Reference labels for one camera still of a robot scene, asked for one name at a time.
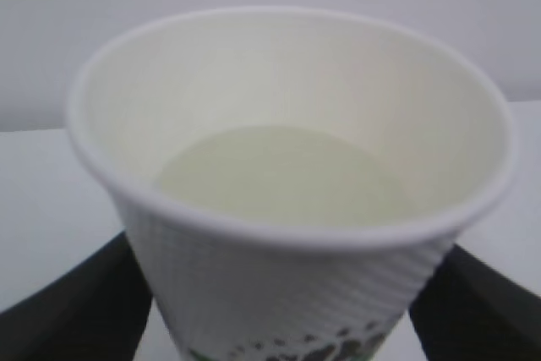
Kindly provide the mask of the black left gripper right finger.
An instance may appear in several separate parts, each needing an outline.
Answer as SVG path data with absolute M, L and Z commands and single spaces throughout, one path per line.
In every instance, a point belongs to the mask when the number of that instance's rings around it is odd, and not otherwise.
M 540 359 L 540 297 L 459 245 L 409 316 L 428 360 Z

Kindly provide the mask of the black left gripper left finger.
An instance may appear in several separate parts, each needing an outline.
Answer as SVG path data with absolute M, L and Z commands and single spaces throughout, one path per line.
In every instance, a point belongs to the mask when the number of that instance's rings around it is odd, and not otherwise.
M 152 294 L 124 233 L 1 313 L 3 360 L 132 360 Z

